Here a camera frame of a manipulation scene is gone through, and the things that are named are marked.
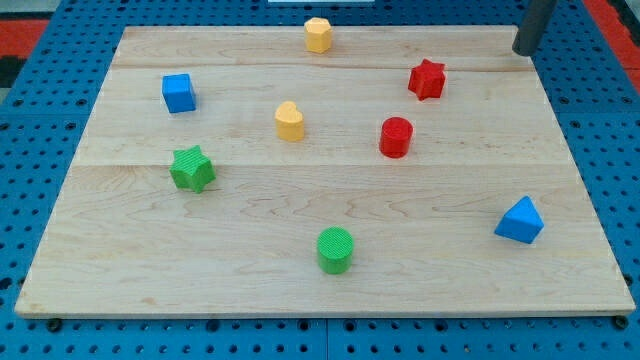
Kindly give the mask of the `grey cylindrical robot arm stick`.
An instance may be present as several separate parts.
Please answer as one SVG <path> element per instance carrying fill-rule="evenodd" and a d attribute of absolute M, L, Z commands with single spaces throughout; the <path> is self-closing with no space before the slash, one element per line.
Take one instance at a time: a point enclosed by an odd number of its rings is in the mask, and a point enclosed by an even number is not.
<path fill-rule="evenodd" d="M 523 57 L 531 57 L 535 54 L 557 4 L 558 0 L 529 2 L 512 44 L 515 54 Z"/>

